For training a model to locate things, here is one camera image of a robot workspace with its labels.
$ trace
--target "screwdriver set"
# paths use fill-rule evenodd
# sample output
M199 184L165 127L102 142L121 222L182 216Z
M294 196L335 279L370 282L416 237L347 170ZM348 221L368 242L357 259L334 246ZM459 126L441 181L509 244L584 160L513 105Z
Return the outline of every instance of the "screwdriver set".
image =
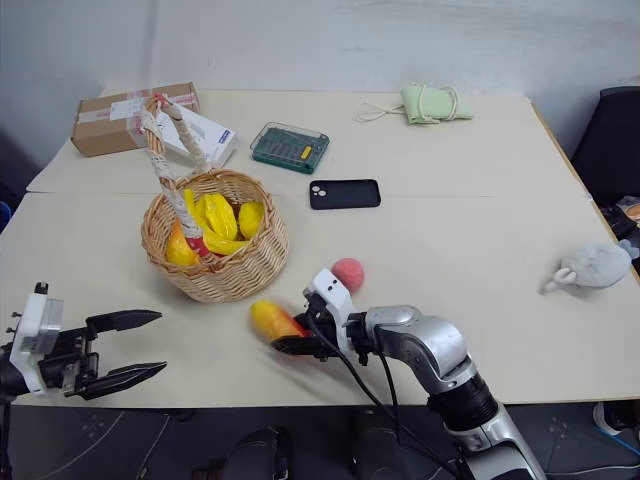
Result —
M329 145L323 133L267 123L251 143L252 158L258 162L311 174Z

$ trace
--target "wicker basket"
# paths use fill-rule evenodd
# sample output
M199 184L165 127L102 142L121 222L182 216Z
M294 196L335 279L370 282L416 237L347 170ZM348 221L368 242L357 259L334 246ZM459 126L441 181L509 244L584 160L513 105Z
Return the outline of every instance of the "wicker basket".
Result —
M210 171L174 180L165 160L164 142L155 118L159 108L176 126L180 139L196 162L196 171L207 169L204 154L175 104L158 95L147 99L142 110L143 132L147 152L163 191L144 214L142 246L149 260L171 283L199 302L231 302L266 287L284 266L289 247L284 223L271 201L271 195L262 189L259 182L232 170ZM257 233L245 247L232 255L213 255L202 243L202 231L185 209L182 191L187 187L193 190L196 200L207 193L222 194L236 212L245 202L262 203L264 215ZM187 242L195 241L190 246L200 254L199 265L184 267L166 260L169 234L177 217Z
M149 261L180 290L206 303L231 302L266 287L284 266L289 242L278 210L260 183L231 170L202 173L179 180L180 190L191 188L196 199L205 193L220 193L235 207L261 202L264 218L249 244L233 255L213 263L182 267L165 258L167 242L176 216L164 195L158 195L144 214L142 245Z

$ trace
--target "white wall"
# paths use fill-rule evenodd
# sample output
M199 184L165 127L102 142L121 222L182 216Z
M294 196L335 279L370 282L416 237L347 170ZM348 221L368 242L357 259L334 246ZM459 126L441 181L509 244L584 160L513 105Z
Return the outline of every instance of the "white wall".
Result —
M103 87L519 92L571 153L640 82L638 0L0 2L0 127L39 168Z

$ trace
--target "white stuffed animal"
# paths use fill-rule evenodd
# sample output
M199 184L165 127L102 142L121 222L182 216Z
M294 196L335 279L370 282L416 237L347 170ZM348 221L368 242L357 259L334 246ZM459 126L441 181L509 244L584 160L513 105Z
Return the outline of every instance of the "white stuffed animal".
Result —
M562 257L560 269L553 274L540 293L551 292L563 285L606 288L620 281L629 271L631 260L640 256L640 250L628 240L620 245L613 243L587 245Z

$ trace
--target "basket handle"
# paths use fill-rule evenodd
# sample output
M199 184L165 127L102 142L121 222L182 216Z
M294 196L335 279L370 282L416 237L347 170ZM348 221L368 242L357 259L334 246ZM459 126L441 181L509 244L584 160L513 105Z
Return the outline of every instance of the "basket handle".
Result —
M159 109L171 118L176 130L178 130L180 140L196 159L197 169L202 168L203 162L206 165L204 153L193 139L189 128L182 118L182 113L175 103L159 94L152 95L145 101L140 111L142 116L142 130L147 141L146 150L151 157L151 164L160 182L162 193L173 207L189 247L200 256L202 263L212 263L216 260L216 257L205 245L204 239L202 238L202 229L187 210L184 198L176 187L176 181L165 157L166 150L164 141L162 140L162 134L160 133L156 120Z

